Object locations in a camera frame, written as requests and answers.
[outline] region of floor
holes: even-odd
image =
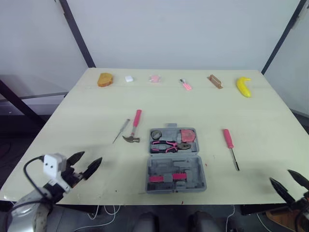
[[[24,116],[0,116],[0,187],[18,163],[24,152],[34,140],[40,128]],[[231,228],[243,228],[245,232],[267,231],[256,214],[242,216],[239,205],[235,206],[235,214],[230,218]],[[7,208],[0,204],[0,224],[3,224]],[[184,232],[188,217],[196,211],[211,214],[217,224],[225,231],[226,217],[233,212],[231,205],[149,205],[121,206],[113,223],[96,228],[86,228],[81,232],[130,232],[142,213],[153,212],[159,217],[161,232]],[[290,230],[270,221],[265,215],[259,214],[263,223],[272,232],[288,232]],[[48,232],[70,232],[81,226],[99,225],[112,220],[113,216],[100,208],[95,220],[90,220],[87,213],[56,206],[48,217]]]

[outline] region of banana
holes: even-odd
[[[245,81],[251,81],[250,78],[242,76],[239,78],[236,82],[237,88],[239,91],[242,93],[243,96],[250,98],[251,97],[251,92],[250,90],[246,87]]]

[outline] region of toolbox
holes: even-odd
[[[190,141],[182,131],[193,132]],[[194,128],[178,128],[176,123],[166,128],[150,130],[150,157],[147,161],[146,192],[201,192],[206,190],[203,163],[198,156],[197,133]]]

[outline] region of white cube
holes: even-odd
[[[126,82],[131,82],[131,81],[133,81],[133,77],[132,76],[126,76],[125,80],[126,80]]]

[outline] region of white cable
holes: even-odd
[[[87,214],[88,217],[90,218],[90,220],[94,220],[96,219],[97,215],[98,215],[98,208],[100,207],[100,205],[97,206],[97,210],[96,210],[96,214],[94,215],[94,217],[91,217],[90,214]]]
[[[84,228],[100,227],[100,226],[106,226],[106,225],[111,224],[111,223],[115,220],[116,214],[118,213],[118,211],[119,211],[119,209],[120,209],[120,206],[119,206],[119,209],[118,209],[117,211],[115,210],[115,206],[114,206],[114,205],[113,205],[112,207],[114,208],[114,213],[112,214],[114,217],[112,218],[112,220],[111,220],[110,222],[107,222],[107,223],[101,224],[101,225],[95,225],[95,226],[83,226],[83,227],[80,227],[80,228],[77,228],[77,229],[73,230],[73,232],[78,231],[78,230],[80,230],[80,229],[84,229]]]
[[[227,222],[228,222],[228,219],[229,219],[231,216],[233,216],[233,215],[234,215],[234,213],[235,213],[235,206],[233,205],[233,213],[232,213],[232,214],[230,214],[230,215],[227,217],[227,219],[226,219],[226,224],[225,224],[225,232],[227,232]]]
[[[121,207],[121,205],[119,206],[119,208],[117,209],[117,211],[116,211],[114,214],[117,214],[117,213],[118,213],[118,211],[120,210],[120,207]],[[106,212],[108,215],[114,215],[114,214],[111,214],[110,212],[107,211],[106,206],[104,206],[104,209],[105,209],[105,212]]]
[[[262,220],[260,219],[259,215],[258,215],[258,214],[256,214],[256,215],[257,215],[257,218],[260,220],[261,224],[265,227],[265,229],[268,230],[269,232],[271,232],[271,230],[268,229],[268,228],[266,227],[266,225],[264,225],[264,223],[263,223]]]

